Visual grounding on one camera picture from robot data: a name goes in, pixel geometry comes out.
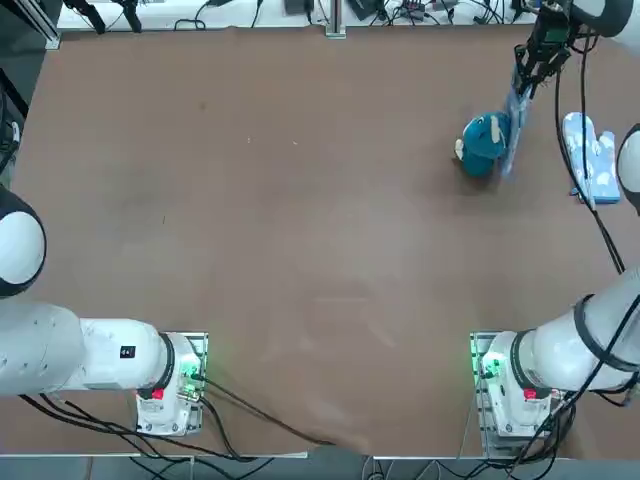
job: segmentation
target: wire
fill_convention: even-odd
[[[122,11],[120,12],[120,15],[118,15],[118,16],[116,17],[116,19],[115,19],[113,22],[111,22],[107,28],[105,28],[105,29],[104,29],[104,31],[105,31],[105,32],[109,32],[109,31],[111,31],[111,29],[113,28],[113,26],[114,26],[116,23],[118,23],[118,20],[120,20],[120,19],[122,18],[122,15],[124,15],[124,10],[122,10]]]
[[[611,394],[611,395],[615,395],[617,393],[625,393],[631,390],[633,387],[635,387],[636,383],[638,383],[639,377],[640,377],[640,372],[635,372],[633,375],[631,375],[631,378],[629,379],[629,381],[619,388],[614,388],[610,390],[592,390],[592,391],[595,393],[605,393],[605,394]]]
[[[586,45],[585,45],[585,49],[579,49],[575,45],[570,45],[569,48],[571,50],[573,50],[574,52],[579,53],[580,55],[584,55],[585,52],[590,53],[590,52],[593,51],[594,48],[596,48],[596,46],[598,45],[598,40],[599,39],[600,39],[600,35],[596,35],[593,38],[593,45],[591,45],[588,49],[587,49]]]
[[[262,2],[264,0],[257,0],[256,2],[256,14],[253,16],[253,22],[251,22],[251,28],[256,26],[256,22],[258,21],[258,14],[260,13],[260,7],[262,6]]]
[[[216,472],[218,472],[220,475],[222,475],[224,478],[226,478],[227,480],[236,480],[235,477],[233,475],[231,475],[229,472],[227,472],[226,470],[220,468],[219,466],[217,466],[215,463],[211,463],[208,462],[206,460],[203,460],[201,458],[196,458],[195,459],[196,463],[200,463],[202,465],[206,465],[207,467],[215,470]]]
[[[140,438],[140,440],[142,440],[151,449],[151,451],[156,455],[155,457],[151,456],[149,453],[147,453],[144,450],[142,450],[134,442],[129,440],[125,436],[125,433],[128,434],[128,435],[137,436],[137,432],[134,432],[133,430],[130,430],[130,429],[126,428],[126,427],[123,427],[122,425],[119,425],[117,423],[102,421],[102,420],[94,417],[93,415],[89,414],[88,412],[86,412],[85,410],[83,410],[82,408],[80,408],[79,406],[77,406],[73,402],[70,402],[70,401],[67,401],[67,400],[61,400],[66,405],[69,405],[71,408],[73,408],[73,409],[77,410],[78,412],[80,412],[80,415],[78,415],[76,413],[73,413],[73,412],[69,412],[68,410],[65,410],[64,408],[59,407],[53,401],[51,401],[51,399],[45,394],[40,394],[40,398],[42,398],[42,400],[47,405],[49,405],[53,410],[55,410],[58,413],[61,413],[62,415],[66,415],[67,417],[70,417],[70,418],[77,418],[79,420],[89,420],[94,424],[101,425],[104,428],[110,430],[111,432],[114,432],[115,435],[118,435],[122,440],[124,440],[129,445],[131,445],[135,450],[137,450],[142,455],[144,455],[144,456],[146,456],[148,458],[159,458],[159,459],[165,460],[167,462],[172,462],[173,461],[172,459],[165,457],[158,450],[156,450],[156,448],[146,438]],[[117,429],[121,430],[123,433],[115,433],[114,428],[117,428]]]
[[[582,172],[585,184],[589,182],[589,169],[587,168],[587,96],[585,94],[587,54],[589,53],[589,42],[591,30],[584,40],[584,53],[582,54],[582,66],[580,67],[580,109],[582,112]]]
[[[238,395],[236,395],[232,391],[226,389],[225,387],[223,387],[222,385],[214,382],[213,380],[209,380],[208,378],[203,377],[202,375],[197,375],[197,374],[196,375],[192,375],[191,378],[193,378],[195,380],[200,380],[200,381],[208,383],[212,387],[220,390],[222,393],[224,393],[228,397],[234,399],[235,401],[237,401],[237,402],[241,403],[242,405],[244,405],[245,407],[249,408],[254,413],[257,413],[263,419],[268,420],[269,422],[279,426],[283,430],[286,430],[287,432],[295,435],[296,437],[299,437],[299,438],[301,438],[303,440],[306,440],[307,442],[311,442],[311,443],[314,443],[316,445],[335,445],[333,442],[329,442],[327,440],[322,440],[322,439],[318,439],[318,438],[312,437],[311,435],[307,435],[306,433],[301,432],[300,430],[298,430],[298,429],[296,429],[296,428],[294,428],[294,427],[292,427],[290,425],[287,425],[283,421],[275,418],[273,415],[269,415],[268,413],[260,410],[258,407],[252,405],[251,403],[247,402],[243,398],[239,397]]]
[[[227,436],[227,432],[225,431],[224,425],[222,424],[222,419],[220,418],[220,415],[218,414],[218,411],[215,409],[213,404],[204,397],[200,399],[200,402],[207,408],[207,410],[209,410],[209,412],[213,416],[213,419],[215,420],[216,425],[218,427],[218,431],[220,432],[220,436],[222,437],[222,442],[224,443],[224,446],[227,449],[227,452],[229,452],[229,454],[233,457],[233,459],[238,462],[253,462],[255,458],[242,457],[231,446],[231,442],[229,442],[229,437]]]
[[[166,472],[169,467],[173,467],[175,464],[169,464],[167,467],[164,468],[164,470],[162,472],[154,472],[153,470],[151,470],[149,467],[147,467],[146,465],[143,465],[142,463],[138,462],[136,459],[134,459],[133,457],[129,457],[129,460],[131,460],[133,463],[135,463],[136,465],[138,465],[140,468],[142,468],[143,470],[146,470],[147,472],[149,472],[151,475],[153,475],[153,478],[159,478],[160,480],[167,480],[167,477],[163,477],[162,474],[164,472]]]
[[[440,462],[439,460],[436,460],[436,462],[442,467],[444,468],[447,472],[449,472],[451,475],[453,475],[454,477],[458,477],[458,478],[463,478],[465,480],[468,480],[470,478],[476,477],[478,475],[480,475],[482,472],[484,472],[486,469],[489,468],[489,466],[487,465],[487,463],[489,462],[489,460],[485,460],[483,462],[480,462],[478,465],[476,465],[469,473],[467,473],[466,475],[461,475],[459,473],[454,472],[453,470],[451,470],[449,467],[447,467],[444,463]]]
[[[433,20],[434,22],[436,22],[436,25],[442,25],[438,19],[436,17],[434,17],[433,15],[431,15],[429,12],[424,12],[424,16],[427,18],[430,18],[431,20]]]
[[[451,19],[451,17],[453,17],[453,14],[451,13],[453,10],[453,8],[451,10],[449,10],[447,8],[447,4],[444,3],[444,0],[440,0],[440,3],[442,4],[442,7],[444,8],[444,11],[447,12],[447,18],[449,19],[449,23],[451,25],[453,25],[453,20]]]
[[[249,470],[247,473],[240,475],[239,477],[236,478],[236,480],[244,480],[245,478],[250,477],[251,475],[253,475],[254,473],[258,473],[260,470],[262,470],[263,468],[265,468],[267,465],[269,465],[271,462],[273,462],[275,460],[275,458],[270,458],[268,459],[266,462],[264,462],[262,465],[258,465],[256,468],[254,468],[253,470]]]
[[[91,424],[91,423],[95,423],[95,422],[91,422],[91,423],[87,424],[87,423],[79,422],[77,420],[72,420],[72,419],[66,418],[66,417],[64,417],[62,415],[56,414],[56,413],[50,411],[49,409],[47,409],[46,407],[40,405],[38,402],[36,402],[32,398],[28,397],[27,395],[20,395],[19,397],[22,400],[24,400],[26,403],[31,405],[33,408],[35,408],[36,410],[44,413],[48,417],[51,417],[51,418],[53,418],[55,420],[59,420],[59,421],[61,421],[63,423],[74,425],[74,426],[77,426],[77,427],[80,427],[80,428],[84,428],[86,430],[92,430],[94,432],[106,433],[106,434],[109,434],[109,435],[118,435],[118,436],[120,436],[119,433],[113,433],[113,432],[111,432],[110,430],[108,430],[106,428],[99,428],[99,427],[96,427],[95,425]],[[133,435],[133,436],[138,437],[138,438],[153,438],[154,440],[158,440],[158,441],[165,442],[165,443],[170,443],[171,445],[176,445],[178,447],[188,448],[190,450],[194,450],[194,451],[201,452],[201,453],[206,453],[208,455],[213,455],[213,456],[216,456],[216,457],[219,457],[219,458],[225,458],[227,460],[233,460],[233,458],[230,457],[229,455],[224,455],[222,453],[215,452],[215,451],[210,450],[208,448],[203,448],[203,447],[199,447],[197,445],[191,445],[191,444],[188,444],[188,443],[180,442],[178,440],[174,440],[174,439],[169,438],[169,437],[162,437],[162,436],[158,436],[158,435],[152,435],[150,433],[144,433],[144,432],[128,433],[128,431],[127,431],[128,429],[126,429],[125,427],[122,427],[121,425],[114,424],[113,422],[104,422],[104,423],[107,423],[107,424],[112,425],[114,427],[117,426],[116,428],[122,429],[123,430],[122,431],[123,435]]]
[[[387,21],[387,27],[393,27],[393,22],[396,21],[396,18],[398,18],[398,15],[400,14],[400,8],[401,7],[394,8],[393,15],[391,15],[391,17],[387,16],[387,18],[389,19]]]
[[[493,17],[496,19],[496,23],[502,23],[504,25],[504,17],[500,17],[500,15],[498,15],[498,12],[496,12],[493,8],[491,8],[490,5],[478,2],[477,0],[464,0],[464,1],[465,2],[471,2],[471,3],[474,3],[476,5],[481,6],[482,8],[485,9],[485,13],[486,12],[491,12]]]
[[[178,25],[180,25],[181,23],[192,23],[196,30],[206,30],[207,29],[207,24],[205,22],[203,22],[202,20],[200,20],[198,17],[200,17],[200,14],[202,13],[202,11],[205,8],[212,7],[212,6],[213,6],[213,4],[211,3],[211,1],[207,0],[205,3],[200,5],[200,8],[198,8],[198,11],[196,12],[195,17],[193,17],[193,18],[180,18],[180,19],[176,20],[176,23],[173,24],[173,31],[175,32],[176,30],[178,30]]]
[[[425,465],[425,467],[420,470],[420,472],[418,472],[418,474],[416,475],[416,477],[413,480],[420,480],[425,473],[427,473],[429,471],[429,469],[433,466],[436,465],[438,467],[438,478],[437,480],[440,480],[440,475],[441,475],[441,470],[440,470],[440,463],[436,462],[435,460],[431,460],[429,461],[429,463],[427,463],[427,465]]]
[[[168,458],[164,455],[162,455],[160,452],[158,452],[153,445],[151,445],[151,443],[149,441],[146,440],[146,438],[144,437],[153,437],[156,438],[157,440],[161,440],[161,441],[168,441],[169,443],[175,443],[178,444],[179,446],[184,446],[187,448],[194,448],[196,449],[195,446],[192,445],[187,445],[187,444],[183,444],[182,442],[175,442],[172,441],[170,439],[167,439],[165,437],[159,437],[159,436],[155,436],[155,435],[146,435],[146,434],[142,434],[140,432],[134,432],[133,430],[130,430],[126,427],[123,427],[122,425],[119,425],[117,423],[114,422],[107,422],[107,421],[103,421],[100,420],[98,418],[96,418],[95,416],[89,414],[88,412],[86,412],[85,410],[83,410],[82,408],[78,407],[77,405],[75,405],[73,402],[70,401],[66,401],[64,400],[64,403],[71,406],[72,408],[77,409],[81,415],[75,414],[73,412],[69,412],[57,405],[55,405],[55,403],[53,403],[46,395],[41,394],[40,397],[55,411],[58,411],[60,413],[63,413],[64,415],[70,417],[70,418],[78,418],[78,419],[84,419],[86,421],[91,421],[92,423],[97,423],[101,426],[103,426],[106,431],[101,431],[100,429],[97,429],[96,427],[92,427],[91,425],[86,425],[86,424],[80,424],[79,422],[74,422],[68,418],[65,417],[61,417],[59,415],[56,415],[50,411],[48,411],[45,407],[43,407],[42,405],[38,404],[35,400],[31,399],[30,397],[27,397],[26,395],[21,395],[20,398],[22,398],[23,400],[25,400],[29,405],[34,406],[35,408],[37,408],[38,410],[42,411],[43,413],[45,413],[46,415],[49,415],[53,418],[55,418],[56,420],[60,420],[64,423],[70,423],[72,425],[77,425],[80,426],[82,428],[87,428],[89,430],[94,430],[94,431],[101,431],[102,433],[110,433],[113,435],[117,435],[118,437],[122,438],[124,441],[126,441],[127,443],[129,443],[135,450],[137,450],[138,452],[140,452],[143,456],[147,457],[147,458],[151,458],[151,459],[162,459],[165,460],[167,462],[170,462],[171,465],[168,465],[167,467],[165,467],[165,469],[161,470],[160,472],[154,472],[153,470],[147,468],[146,466],[140,464],[139,462],[136,462],[134,459],[131,459],[131,461],[133,461],[135,464],[137,464],[138,466],[140,466],[141,468],[143,468],[144,470],[146,470],[149,473],[152,473],[154,475],[153,478],[160,478],[161,480],[166,480],[164,479],[164,477],[162,477],[162,474],[168,469],[170,468],[173,464],[176,463],[182,463],[184,461],[186,461],[185,459],[171,459]],[[130,439],[128,439],[126,437],[126,435],[132,435],[134,437],[139,438],[140,440],[142,440],[143,442],[145,442],[145,444],[147,444],[149,446],[149,448],[151,448],[151,450],[153,450],[153,452],[156,454],[156,456],[152,456],[149,453],[145,452],[144,450],[142,450],[138,445],[136,445],[134,442],[132,442]],[[204,453],[214,453],[217,456],[221,456],[218,453],[215,452],[207,452],[206,449],[200,449],[197,448],[201,451],[203,451]],[[255,459],[249,459],[249,458],[242,458],[241,461],[243,463],[249,462],[249,461],[254,461]],[[242,479],[246,479],[249,476],[253,475],[254,473],[262,470],[263,468],[265,468],[268,464],[270,464],[271,462],[273,462],[273,458],[268,459],[267,461],[265,461],[263,464],[259,465],[258,467],[254,468],[253,470],[245,473],[244,475],[240,476],[239,478],[235,478],[233,477],[231,474],[229,474],[227,471],[225,471],[224,469],[218,467],[217,465],[208,462],[206,460],[200,459],[200,458],[196,458],[195,461],[196,463],[201,463],[203,465],[208,466],[209,468],[212,468],[213,470],[215,470],[216,472],[218,472],[220,475],[222,475],[223,477],[225,477],[227,480],[242,480]]]
[[[598,395],[603,400],[605,400],[608,403],[610,403],[611,405],[616,406],[618,408],[624,408],[624,407],[626,407],[628,405],[628,403],[618,402],[617,400],[613,400],[612,398],[607,397],[604,393],[595,392],[595,394]]]
[[[327,17],[327,12],[325,12],[325,10],[324,10],[324,5],[322,5],[322,0],[318,0],[318,5],[320,5],[320,11],[322,12],[322,16],[324,17],[324,21],[327,23],[327,25],[329,25],[331,23],[331,21],[329,20],[329,17]]]

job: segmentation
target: metal mounting plate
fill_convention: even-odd
[[[526,438],[501,437],[497,433],[491,400],[482,377],[481,360],[491,345],[494,337],[500,332],[472,332],[470,335],[471,368],[476,386],[476,406],[478,408],[478,425],[482,449],[487,458],[513,458],[528,443]]]

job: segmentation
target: gray floor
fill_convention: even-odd
[[[154,471],[159,471],[166,464],[160,460],[142,461]],[[239,477],[245,472],[255,468],[254,464],[230,464],[227,461],[211,460],[216,465],[224,468],[234,477]],[[267,479],[305,479],[321,480],[330,478],[333,480],[357,480],[362,474],[364,457],[338,448],[322,448],[313,452],[309,459],[278,459],[264,470],[252,476],[253,480]],[[382,462],[385,473],[389,468],[389,461]],[[426,461],[405,460],[396,461],[391,474],[387,477],[391,480],[413,480],[427,465]],[[445,465],[455,472],[464,474],[473,469],[475,461],[461,460],[446,461]],[[521,479],[535,478],[546,467],[546,462],[528,468],[521,467],[516,471],[516,476]],[[371,462],[363,480],[371,473]],[[3,480],[42,479],[50,480],[148,480],[152,478],[129,459],[124,457],[97,457],[97,458],[4,458],[0,459],[0,474]],[[558,461],[552,471],[545,478],[547,480],[632,480],[640,474],[638,462],[577,462]],[[167,480],[190,479],[190,465],[183,463],[172,467],[165,474]],[[222,479],[223,477],[202,465],[195,465],[194,479]],[[453,480],[451,474],[444,469],[438,476],[438,469],[434,465],[422,476],[422,480]],[[505,479],[503,472],[487,471],[478,479]]]
[[[55,17],[59,14],[61,0],[45,0],[46,8]],[[44,58],[44,41],[31,31],[21,21],[8,14],[0,7],[0,65],[11,77],[25,100],[30,101],[35,89],[42,60]],[[238,465],[226,461],[211,460],[224,468],[233,476],[238,477],[254,468],[253,464]],[[165,465],[159,460],[143,460],[149,468],[158,471]],[[362,474],[364,457],[338,448],[322,448],[312,452],[307,460],[278,459],[264,470],[257,473],[255,480],[304,478],[320,480],[331,478],[335,480],[355,480]],[[385,472],[389,462],[382,462]],[[388,478],[414,479],[425,467],[425,461],[396,461]],[[466,473],[473,469],[476,462],[471,460],[447,461],[447,466],[459,473]],[[519,468],[518,478],[534,478],[544,470],[546,464]],[[184,463],[172,467],[164,475],[166,479],[189,479],[190,464]],[[371,463],[364,478],[371,473]],[[152,475],[134,465],[123,457],[55,457],[55,458],[0,458],[0,479],[44,479],[49,480],[128,480],[150,479]],[[196,464],[194,478],[214,479],[222,478],[210,468]],[[438,469],[433,466],[423,476],[422,480],[454,479],[455,477],[444,470],[438,477]],[[487,471],[480,475],[480,479],[504,479],[503,472]],[[573,462],[558,461],[551,473],[545,477],[548,480],[624,480],[640,478],[640,462]]]

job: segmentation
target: brown table surface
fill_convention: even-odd
[[[109,34],[47,54],[15,190],[49,236],[30,296],[80,316],[210,333],[210,374],[283,420],[378,455],[455,456],[472,392],[469,333],[524,329],[615,273],[567,196],[552,88],[514,175],[470,183],[451,160],[500,108],[525,28]],[[623,135],[640,62],[607,42],[588,111]],[[578,71],[562,111],[579,109]],[[627,263],[629,205],[602,208]],[[131,422],[123,393],[79,393]],[[3,399],[5,452],[126,452]],[[638,458],[640,406],[580,403],[566,454]],[[248,453],[308,445],[220,402]],[[475,415],[465,455],[481,454]],[[190,439],[220,447],[213,428]],[[164,448],[165,452],[180,452]]]

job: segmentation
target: blue stuffed toy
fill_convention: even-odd
[[[511,120],[504,112],[475,117],[456,140],[455,152],[464,170],[473,177],[491,173],[496,161],[507,153]]]

